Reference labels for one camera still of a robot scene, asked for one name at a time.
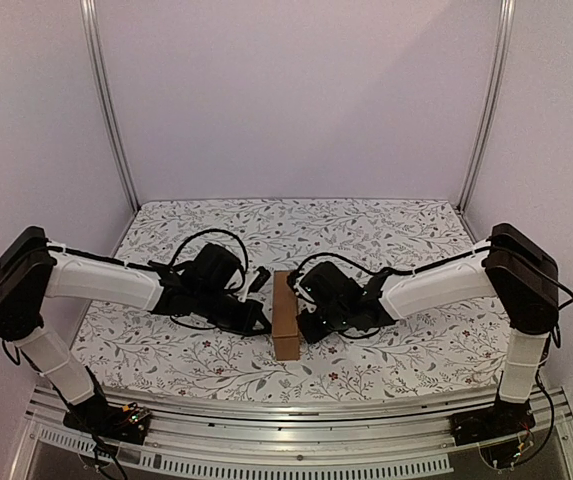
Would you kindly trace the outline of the brown cardboard box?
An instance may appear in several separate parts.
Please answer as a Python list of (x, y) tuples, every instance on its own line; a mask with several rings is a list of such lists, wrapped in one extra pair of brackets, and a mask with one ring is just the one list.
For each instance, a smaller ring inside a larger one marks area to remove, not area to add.
[(300, 359), (297, 297), (290, 289), (288, 271), (273, 274), (272, 340), (277, 361)]

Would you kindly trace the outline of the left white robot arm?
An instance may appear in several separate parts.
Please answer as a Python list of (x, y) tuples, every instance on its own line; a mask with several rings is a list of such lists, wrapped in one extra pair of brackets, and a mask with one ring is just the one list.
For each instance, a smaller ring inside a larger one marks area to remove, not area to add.
[(26, 357), (94, 434), (114, 426), (114, 412), (94, 375), (76, 360), (41, 315), (47, 298), (80, 298), (137, 308), (172, 320), (197, 315), (242, 337), (269, 334), (261, 302), (250, 299), (269, 278), (249, 271), (246, 254), (208, 243), (192, 260), (173, 256), (145, 265), (70, 249), (41, 227), (26, 228), (0, 257), (0, 339), (14, 363)]

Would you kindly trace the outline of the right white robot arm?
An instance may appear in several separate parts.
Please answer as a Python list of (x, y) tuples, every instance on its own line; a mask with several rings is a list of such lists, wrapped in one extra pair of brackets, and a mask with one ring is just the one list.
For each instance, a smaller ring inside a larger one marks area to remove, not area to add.
[(481, 297), (497, 298), (509, 319), (508, 352), (497, 403), (483, 427), (503, 436), (522, 417), (547, 341), (558, 341), (560, 313), (573, 291), (558, 278), (557, 262), (508, 223), (493, 227), (471, 250), (416, 267), (369, 271), (360, 285), (335, 265), (334, 253), (314, 254), (288, 275), (287, 285), (311, 310), (297, 316), (308, 343), (350, 329), (369, 332), (411, 315)]

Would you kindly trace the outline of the floral patterned table mat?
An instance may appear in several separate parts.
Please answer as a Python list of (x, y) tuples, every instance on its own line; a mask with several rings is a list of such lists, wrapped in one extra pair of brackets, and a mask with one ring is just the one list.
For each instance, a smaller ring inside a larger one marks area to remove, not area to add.
[[(384, 266), (409, 269), (453, 256), (471, 240), (444, 201), (195, 200), (150, 202), (117, 255), (143, 264), (193, 258), (213, 242), (252, 266), (291, 270), (334, 253), (365, 280)], [(72, 350), (107, 387), (194, 398), (346, 402), (494, 388), (503, 369), (508, 319), (493, 298), (414, 315), (371, 338), (332, 335), (277, 361), (268, 336), (206, 330), (202, 319), (92, 304)]]

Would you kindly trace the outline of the front aluminium rail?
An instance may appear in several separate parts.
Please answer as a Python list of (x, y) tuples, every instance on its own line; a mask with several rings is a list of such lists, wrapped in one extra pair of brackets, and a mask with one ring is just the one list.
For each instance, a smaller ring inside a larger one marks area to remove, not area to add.
[(453, 414), (488, 406), (490, 388), (392, 400), (263, 404), (143, 395), (145, 441), (117, 464), (63, 424), (55, 394), (37, 388), (22, 423), (13, 479), (573, 479), (573, 414), (561, 389), (531, 398), (528, 462), (506, 469), (480, 445), (457, 445)]

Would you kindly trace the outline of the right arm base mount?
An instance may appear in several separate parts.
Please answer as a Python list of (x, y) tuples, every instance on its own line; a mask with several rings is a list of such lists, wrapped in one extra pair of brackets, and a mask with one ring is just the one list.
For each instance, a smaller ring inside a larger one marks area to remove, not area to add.
[(536, 425), (530, 402), (511, 403), (496, 396), (492, 405), (449, 417), (450, 434), (457, 446), (517, 434)]

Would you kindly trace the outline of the left aluminium frame post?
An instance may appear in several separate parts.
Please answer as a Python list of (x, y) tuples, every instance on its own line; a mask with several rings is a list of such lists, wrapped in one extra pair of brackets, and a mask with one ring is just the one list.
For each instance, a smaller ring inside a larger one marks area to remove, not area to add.
[(109, 148), (127, 205), (133, 213), (137, 213), (141, 208), (141, 202), (137, 194), (132, 170), (127, 159), (111, 95), (110, 82), (102, 48), (97, 16), (97, 2), (93, 0), (81, 0), (79, 4), (90, 67)]

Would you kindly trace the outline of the aluminium frame post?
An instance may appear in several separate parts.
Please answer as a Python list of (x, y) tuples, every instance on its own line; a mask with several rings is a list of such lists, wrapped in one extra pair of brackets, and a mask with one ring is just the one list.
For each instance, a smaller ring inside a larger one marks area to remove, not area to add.
[(90, 67), (109, 148), (127, 205), (133, 213), (137, 213), (141, 208), (141, 202), (137, 194), (132, 170), (127, 159), (111, 95), (110, 82), (102, 48), (97, 16), (97, 2), (93, 0), (81, 0), (79, 4)]
[(486, 93), (483, 97), (484, 102), (473, 142), (469, 164), (456, 205), (456, 210), (462, 217), (466, 215), (466, 212), (471, 205), (477, 180), (482, 169), (488, 141), (490, 139), (497, 105), (500, 99), (507, 59), (509, 56), (515, 6), (515, 0), (502, 0), (500, 2), (497, 33), (495, 37), (492, 62), (490, 65), (490, 76)]

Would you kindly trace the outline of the right aluminium frame post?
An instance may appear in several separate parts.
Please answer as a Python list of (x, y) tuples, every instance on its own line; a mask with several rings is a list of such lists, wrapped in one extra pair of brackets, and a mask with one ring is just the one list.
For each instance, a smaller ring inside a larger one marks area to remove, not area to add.
[(483, 97), (484, 102), (473, 142), (469, 164), (456, 205), (456, 210), (462, 217), (466, 215), (466, 212), (471, 205), (477, 180), (482, 169), (488, 141), (490, 139), (497, 105), (500, 99), (507, 59), (509, 56), (515, 6), (515, 0), (502, 0), (500, 2), (497, 33), (495, 37), (492, 62), (490, 65), (490, 76), (486, 93)]

